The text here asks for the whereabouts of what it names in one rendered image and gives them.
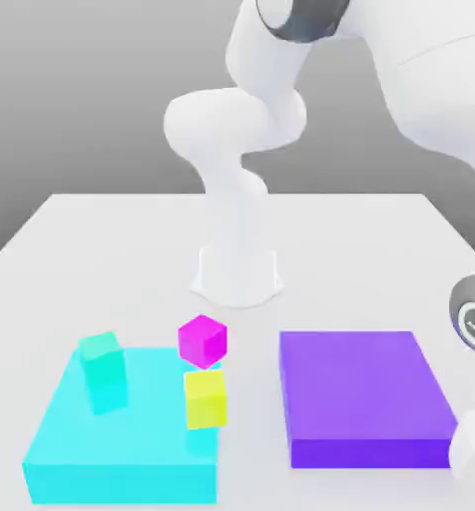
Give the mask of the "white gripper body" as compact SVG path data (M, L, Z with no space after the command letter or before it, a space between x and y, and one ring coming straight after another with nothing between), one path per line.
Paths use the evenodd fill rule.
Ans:
M449 464L457 481L475 481L475 409L461 418L449 448Z

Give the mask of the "small yellow cube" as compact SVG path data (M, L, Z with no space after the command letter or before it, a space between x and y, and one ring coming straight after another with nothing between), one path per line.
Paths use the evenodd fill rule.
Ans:
M221 369L186 372L184 389L189 429L227 424L228 397Z

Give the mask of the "small magenta cube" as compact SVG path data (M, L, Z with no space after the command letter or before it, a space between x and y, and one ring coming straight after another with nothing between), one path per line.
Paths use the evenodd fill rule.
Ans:
M228 328L206 315L199 314L178 330L181 359L200 369L208 369L228 351Z

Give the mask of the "small teal cube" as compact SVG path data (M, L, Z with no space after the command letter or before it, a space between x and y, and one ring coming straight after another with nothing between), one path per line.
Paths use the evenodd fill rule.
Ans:
M125 350L112 331L82 338L78 342L88 397L95 415L125 407L128 385Z

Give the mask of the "large purple box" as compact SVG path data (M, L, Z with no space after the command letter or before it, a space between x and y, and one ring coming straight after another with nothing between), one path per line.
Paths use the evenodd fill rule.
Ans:
M457 420L409 331L283 331L296 469L447 469Z

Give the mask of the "large cyan box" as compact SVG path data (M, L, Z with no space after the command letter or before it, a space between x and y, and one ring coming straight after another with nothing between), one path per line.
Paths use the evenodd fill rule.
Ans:
M187 426L191 366L172 347L130 347L117 383L87 384L74 351L24 457L35 504L214 504L219 432Z

